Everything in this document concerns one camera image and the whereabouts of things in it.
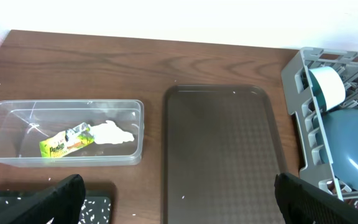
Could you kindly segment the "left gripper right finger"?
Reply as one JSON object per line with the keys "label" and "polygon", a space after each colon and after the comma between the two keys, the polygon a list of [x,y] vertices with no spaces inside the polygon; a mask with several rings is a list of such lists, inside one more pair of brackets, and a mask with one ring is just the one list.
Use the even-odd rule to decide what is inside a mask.
{"label": "left gripper right finger", "polygon": [[358,209],[291,173],[278,174],[274,187],[286,224],[358,224]]}

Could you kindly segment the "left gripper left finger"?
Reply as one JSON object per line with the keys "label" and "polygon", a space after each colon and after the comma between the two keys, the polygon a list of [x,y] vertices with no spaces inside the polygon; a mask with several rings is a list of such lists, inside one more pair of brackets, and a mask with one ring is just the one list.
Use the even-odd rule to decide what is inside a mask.
{"label": "left gripper left finger", "polygon": [[21,199],[17,205],[0,213],[0,224],[78,223],[85,196],[82,176],[69,175],[56,185]]}

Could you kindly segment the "silver foil wrapper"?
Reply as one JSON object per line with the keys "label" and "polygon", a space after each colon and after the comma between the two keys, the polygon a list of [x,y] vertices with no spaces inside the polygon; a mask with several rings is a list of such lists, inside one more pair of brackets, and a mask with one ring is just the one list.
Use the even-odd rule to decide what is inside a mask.
{"label": "silver foil wrapper", "polygon": [[61,131],[51,138],[39,142],[42,157],[65,157],[94,142],[91,126],[81,123],[74,128]]}

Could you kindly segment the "white paper napkin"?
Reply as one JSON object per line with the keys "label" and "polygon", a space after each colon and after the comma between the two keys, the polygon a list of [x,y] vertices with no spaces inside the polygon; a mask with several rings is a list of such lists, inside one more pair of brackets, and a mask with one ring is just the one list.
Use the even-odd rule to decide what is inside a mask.
{"label": "white paper napkin", "polygon": [[89,133],[93,136],[96,144],[122,144],[135,139],[132,133],[122,130],[111,120],[90,127]]}

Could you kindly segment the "dark blue plate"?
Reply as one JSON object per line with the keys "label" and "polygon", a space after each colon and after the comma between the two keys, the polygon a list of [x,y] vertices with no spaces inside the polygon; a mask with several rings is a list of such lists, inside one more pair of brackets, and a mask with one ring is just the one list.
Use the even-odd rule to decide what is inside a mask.
{"label": "dark blue plate", "polygon": [[334,175],[358,190],[358,110],[343,109],[323,116]]}

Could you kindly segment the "light blue rice bowl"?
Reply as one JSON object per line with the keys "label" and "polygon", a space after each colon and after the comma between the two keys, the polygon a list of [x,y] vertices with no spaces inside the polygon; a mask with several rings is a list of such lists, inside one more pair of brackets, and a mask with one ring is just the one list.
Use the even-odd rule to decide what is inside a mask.
{"label": "light blue rice bowl", "polygon": [[335,69],[319,67],[309,69],[308,72],[312,83],[312,92],[321,110],[329,111],[345,100],[344,84]]}

